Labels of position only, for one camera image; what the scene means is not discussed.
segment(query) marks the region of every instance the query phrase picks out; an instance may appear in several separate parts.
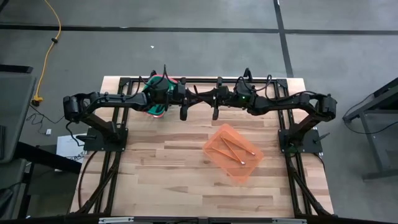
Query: gray floor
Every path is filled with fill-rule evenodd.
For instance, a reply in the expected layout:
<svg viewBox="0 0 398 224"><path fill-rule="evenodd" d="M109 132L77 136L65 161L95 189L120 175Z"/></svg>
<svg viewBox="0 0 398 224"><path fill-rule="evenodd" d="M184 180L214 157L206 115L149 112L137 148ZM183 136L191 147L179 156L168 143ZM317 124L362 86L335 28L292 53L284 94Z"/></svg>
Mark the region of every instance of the gray floor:
<svg viewBox="0 0 398 224"><path fill-rule="evenodd" d="M289 29L398 29L395 0L280 0ZM63 24L79 26L277 28L272 0L51 0ZM41 0L13 0L0 22L56 24ZM0 62L30 65L39 77L52 31L0 30ZM398 36L288 35L294 77L305 79L308 90L331 93L338 116L322 123L326 176L335 213L341 217L398 221L398 178L363 182L361 175L376 170L366 137L347 130L345 111L383 84L396 78ZM99 90L105 75L148 75L167 64L171 75L235 76L250 67L256 77L268 73L286 77L278 34L74 32L62 33L49 59L39 110L53 119L62 116L62 97ZM21 139L29 144L55 144L66 135L65 122L50 137L26 123ZM361 125L354 122L357 130ZM86 127L72 127L75 133ZM69 197L54 192L41 197L53 207L32 208L32 215L61 214L53 202Z"/></svg>

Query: orange tray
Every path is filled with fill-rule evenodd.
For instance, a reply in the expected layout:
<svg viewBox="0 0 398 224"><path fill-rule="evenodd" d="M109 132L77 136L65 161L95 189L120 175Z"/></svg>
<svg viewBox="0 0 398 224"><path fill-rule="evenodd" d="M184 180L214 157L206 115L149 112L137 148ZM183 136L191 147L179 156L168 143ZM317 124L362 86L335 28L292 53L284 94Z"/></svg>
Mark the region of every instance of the orange tray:
<svg viewBox="0 0 398 224"><path fill-rule="evenodd" d="M203 146L203 152L239 183L244 183L264 154L228 124Z"/></svg>

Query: power cable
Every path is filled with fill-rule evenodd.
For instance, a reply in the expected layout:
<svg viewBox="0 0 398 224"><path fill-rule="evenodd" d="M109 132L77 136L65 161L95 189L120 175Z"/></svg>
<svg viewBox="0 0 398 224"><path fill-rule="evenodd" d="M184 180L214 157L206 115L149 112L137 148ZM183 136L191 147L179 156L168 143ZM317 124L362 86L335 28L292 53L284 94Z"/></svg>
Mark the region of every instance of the power cable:
<svg viewBox="0 0 398 224"><path fill-rule="evenodd" d="M323 162L323 159L321 156L319 156L317 153L313 153L314 156L318 157L318 159L321 161L323 170L325 171L325 163Z"/></svg>
<svg viewBox="0 0 398 224"><path fill-rule="evenodd" d="M351 111L354 107L360 105L361 103L365 102L365 100L367 100L371 95L373 95L373 93L371 93L370 95L368 95L367 97L365 97L365 99L363 99L361 102L359 102L359 103L355 104L354 106L350 107L350 108L347 110L347 112L343 115L343 118L348 114L349 111ZM357 133L357 134L377 134L377 133L380 133L380 132L386 130L387 128L390 128L391 126L393 126L393 125L395 125L395 124L398 124L398 121L396 121L396 122L393 122L393 123L391 123L391 124L388 124L386 127L382 128L382 129L380 129L380 130L378 130L378 131L360 132L360 131L355 131L355 130L353 130L351 127L349 127L348 124L347 124L347 122L346 122L344 119L343 119L343 122L344 122L344 125L345 125L350 131L352 131L352 132L354 132L354 133Z"/></svg>
<svg viewBox="0 0 398 224"><path fill-rule="evenodd" d="M294 93L293 95L290 95L290 96L281 97L281 98L278 98L278 99L276 99L276 98L269 98L269 97L268 97L268 94L267 94L267 88L268 88L269 84L271 84L272 75L268 75L268 76L267 76L266 85L265 85L264 87L258 89L258 90L255 89L253 86L252 86L251 88L248 87L248 84L245 82L245 80L244 80L243 77L239 77L239 78L236 80L235 86L238 84L238 81L239 81L239 80L242 80L244 86L245 86L249 91L257 92L257 91L265 90L265 91L266 91L266 98L267 98L268 100L273 101L274 103L277 103L278 101L282 101L282 100L291 99L291 98L293 98L293 97L295 97L295 96L297 96L297 95L301 95L301 94L303 94L303 93L311 93L311 94L313 94L313 95L322 95L322 94L319 94L319 93L315 93L315 92L313 92L313 91L307 91L307 90L306 90L306 91L301 91L301 92L298 92L298 93Z"/></svg>
<svg viewBox="0 0 398 224"><path fill-rule="evenodd" d="M159 79L159 81L156 82L155 84L151 84L151 83L145 82L145 80L144 80L141 76L139 77L138 80L141 79L141 81L142 81L145 85L147 85L149 88L155 88L160 82L162 82L162 80L163 80L163 78L164 78L165 76L166 76L167 81L169 81L169 83L171 83L171 84L173 84L173 85L177 85L176 83L170 81L169 76L167 75L167 72L166 72L166 65L164 65L164 67L163 67L163 75L162 75L162 78Z"/></svg>
<svg viewBox="0 0 398 224"><path fill-rule="evenodd" d="M29 105L33 110L36 111L36 113L31 114L30 116L28 116L25 120L26 121L32 121L31 125L36 125L36 124L40 124L40 128L37 130L37 132L39 134L45 134L45 133L41 133L40 130L43 128L43 120L44 118L47 119L48 121L50 121L53 124L57 124L59 123L65 116L62 116L60 119L58 119L57 121L53 121L51 120L49 117L47 117L46 115L44 115L43 113L41 113L40 111L38 111L36 108L34 108L32 105ZM41 119L39 121L36 121L36 118L38 118L38 116L41 116Z"/></svg>
<svg viewBox="0 0 398 224"><path fill-rule="evenodd" d="M73 156L73 159L72 159L72 160L73 160L73 161L77 161L77 160L79 160L79 159L81 159L81 157ZM34 178L34 179L31 179L30 182L32 182L33 180L37 180L39 177L42 177L44 174L48 174L49 172L53 172L53 171L54 171L53 169L47 170L47 171L45 171L45 172L43 172L43 173L41 173L41 174L35 176L35 178ZM15 184L11 184L10 186L8 186L8 187L6 187L6 188L7 188L7 189L10 189L11 187L13 187L13 186L15 186L15 185L23 184L23 183L24 183L24 181L22 180L22 181L16 182Z"/></svg>
<svg viewBox="0 0 398 224"><path fill-rule="evenodd" d="M71 121L69 121L68 123L67 123L67 125L65 126L65 128L67 129L67 131L69 132L69 134L70 134L70 137L76 142L76 144L77 144L77 146L84 146L84 144L83 145L81 145L78 141L77 141L77 139L73 136L73 133L72 133L72 131L69 129L69 124L72 124L72 122Z"/></svg>
<svg viewBox="0 0 398 224"><path fill-rule="evenodd" d="M90 163L90 161L92 160L92 158L94 157L94 155L97 153L97 151L94 151L89 158L87 159L87 162L85 164L85 166L83 167L83 170L81 171L81 175L80 175L80 180L79 180L79 184L78 184L78 188L77 188L77 199L78 199L78 204L79 204L79 209L81 209L81 184L83 182L83 176L86 172L87 166Z"/></svg>
<svg viewBox="0 0 398 224"><path fill-rule="evenodd" d="M33 96L33 100L32 100L32 104L34 106L39 106L40 103L43 101L43 98L41 96L39 96L40 86L42 84L42 80L43 80L43 77L44 77L45 69L47 68L47 61L48 61L49 54L50 54L51 50L53 49L54 45L56 43L58 43L58 39L60 37L61 29L62 29L61 20L58 17L58 14L55 12L54 8L50 5L50 3L47 0L44 0L44 1L49 6L49 8L51 9L51 11L53 12L53 14L55 15L55 17L58 20L58 33L57 33L57 35L54 38L51 38L52 43L51 43L51 45L50 45L49 49L47 50L47 53L45 54L45 57L44 57L44 64L43 64L42 74L40 76L39 83L37 84L36 94Z"/></svg>

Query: small white object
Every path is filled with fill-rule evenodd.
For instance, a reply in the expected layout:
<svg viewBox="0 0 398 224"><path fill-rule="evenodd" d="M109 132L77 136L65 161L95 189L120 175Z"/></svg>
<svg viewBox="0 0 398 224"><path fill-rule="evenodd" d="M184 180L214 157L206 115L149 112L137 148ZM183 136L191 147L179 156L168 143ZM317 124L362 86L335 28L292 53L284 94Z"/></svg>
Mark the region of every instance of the small white object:
<svg viewBox="0 0 398 224"><path fill-rule="evenodd" d="M76 138L77 135L86 135L84 134L74 134L73 137ZM72 139L70 135L67 136L59 136L57 139L57 155L67 157L68 159L76 160L77 162L83 162L83 156L87 154L86 151L83 150L84 142L79 139L76 139L81 146L77 146L75 140Z"/></svg>
<svg viewBox="0 0 398 224"><path fill-rule="evenodd" d="M108 217L108 218L99 218L98 224L107 224L107 223L133 223L134 217Z"/></svg>

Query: butcher block tabletop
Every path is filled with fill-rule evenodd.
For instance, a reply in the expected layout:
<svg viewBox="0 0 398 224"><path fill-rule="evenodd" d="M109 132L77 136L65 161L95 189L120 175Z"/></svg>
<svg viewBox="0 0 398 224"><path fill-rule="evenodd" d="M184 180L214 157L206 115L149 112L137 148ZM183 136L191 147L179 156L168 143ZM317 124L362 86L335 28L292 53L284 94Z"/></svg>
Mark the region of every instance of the butcher block tabletop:
<svg viewBox="0 0 398 224"><path fill-rule="evenodd" d="M104 77L101 92L117 93L121 77ZM302 78L288 78L289 93L305 90ZM193 91L209 91L215 83L187 83ZM232 90L234 84L228 85ZM274 97L274 89L268 88ZM100 108L96 115L111 121L112 108ZM112 215L173 217L293 217L286 164L279 149L276 111L252 116L239 108L220 106L218 120L206 103L192 106L181 121L180 107L171 106L163 118L129 110L129 136L122 153ZM293 110L295 122L306 112ZM251 141L264 158L248 180L237 184L203 153L203 145L222 124L229 124ZM92 152L85 156L83 166ZM86 202L100 181L105 152L98 152L88 164L81 186ZM325 172L319 158L302 154L308 188L324 208L333 213ZM77 187L71 212L78 210ZM302 194L298 190L300 208ZM102 209L108 188L104 191Z"/></svg>

